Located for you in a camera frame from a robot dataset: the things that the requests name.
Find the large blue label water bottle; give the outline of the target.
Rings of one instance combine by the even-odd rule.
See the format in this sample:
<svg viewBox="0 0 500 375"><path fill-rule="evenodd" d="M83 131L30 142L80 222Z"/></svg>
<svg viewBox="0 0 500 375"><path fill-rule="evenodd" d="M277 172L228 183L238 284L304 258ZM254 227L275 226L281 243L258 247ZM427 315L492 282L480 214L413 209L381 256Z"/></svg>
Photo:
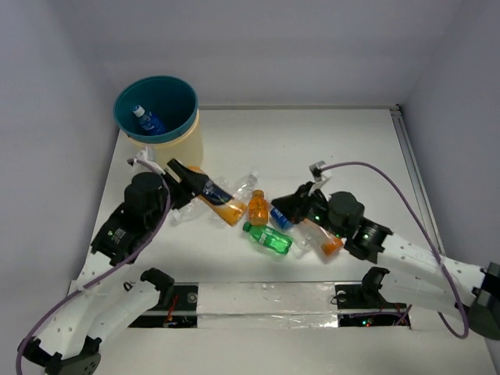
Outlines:
<svg viewBox="0 0 500 375"><path fill-rule="evenodd" d="M151 111L146 111L141 105L136 105L132 113L143 133L148 136L162 135L166 133L165 124Z"/></svg>

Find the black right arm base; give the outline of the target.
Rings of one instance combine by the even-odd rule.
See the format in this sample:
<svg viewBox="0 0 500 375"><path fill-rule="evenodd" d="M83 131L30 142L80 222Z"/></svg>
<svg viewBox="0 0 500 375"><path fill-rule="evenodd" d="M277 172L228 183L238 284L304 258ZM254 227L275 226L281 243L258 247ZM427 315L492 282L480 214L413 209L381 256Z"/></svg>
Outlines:
<svg viewBox="0 0 500 375"><path fill-rule="evenodd" d="M411 327L409 307L388 302L380 293L388 274L372 267L360 282L335 285L330 304L337 307L339 327Z"/></svg>

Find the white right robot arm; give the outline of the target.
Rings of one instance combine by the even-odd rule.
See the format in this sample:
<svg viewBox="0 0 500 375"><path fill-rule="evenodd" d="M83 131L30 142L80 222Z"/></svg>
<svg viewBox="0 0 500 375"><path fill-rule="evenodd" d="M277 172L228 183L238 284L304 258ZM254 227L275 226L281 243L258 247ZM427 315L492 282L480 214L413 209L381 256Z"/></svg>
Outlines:
<svg viewBox="0 0 500 375"><path fill-rule="evenodd" d="M371 263L357 298L369 306L383 301L419 306L461 319L466 329L499 339L499 265L480 267L414 245L390 228L367 219L365 207L347 191L329 198L303 184L271 204L287 220L308 219L344 239L347 253Z"/></svg>

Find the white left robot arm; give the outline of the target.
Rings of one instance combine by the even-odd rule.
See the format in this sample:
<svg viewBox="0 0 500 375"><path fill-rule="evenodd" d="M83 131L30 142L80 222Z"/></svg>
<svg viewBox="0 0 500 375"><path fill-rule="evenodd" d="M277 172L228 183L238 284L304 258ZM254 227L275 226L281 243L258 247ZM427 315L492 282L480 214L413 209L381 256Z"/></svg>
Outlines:
<svg viewBox="0 0 500 375"><path fill-rule="evenodd" d="M199 168L171 159L162 169L139 158L145 171L136 174L123 201L99 228L80 275L68 295L43 315L20 342L16 373L24 360L45 374L93 374L102 346L125 330L142 313L169 307L175 281L152 267L134 268L171 209L202 196L209 177Z"/></svg>

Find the yellow bottle dark blue label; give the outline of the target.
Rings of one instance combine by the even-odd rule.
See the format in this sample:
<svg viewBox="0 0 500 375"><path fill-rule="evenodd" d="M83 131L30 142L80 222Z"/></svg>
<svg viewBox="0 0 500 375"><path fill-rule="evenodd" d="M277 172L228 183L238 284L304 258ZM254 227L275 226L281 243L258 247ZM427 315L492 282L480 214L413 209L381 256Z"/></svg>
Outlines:
<svg viewBox="0 0 500 375"><path fill-rule="evenodd" d="M188 169L197 175L195 178L196 197L200 198L225 223L231 227L235 226L243 217L247 205L224 190L197 166L189 166Z"/></svg>

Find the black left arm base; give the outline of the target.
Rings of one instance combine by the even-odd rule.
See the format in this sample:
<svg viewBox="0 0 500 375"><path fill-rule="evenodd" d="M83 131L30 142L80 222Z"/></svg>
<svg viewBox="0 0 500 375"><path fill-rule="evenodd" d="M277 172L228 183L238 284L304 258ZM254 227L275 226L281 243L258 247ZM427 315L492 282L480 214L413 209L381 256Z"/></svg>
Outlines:
<svg viewBox="0 0 500 375"><path fill-rule="evenodd" d="M176 284L168 305L157 305L144 312L129 328L196 328L198 326L198 284Z"/></svg>

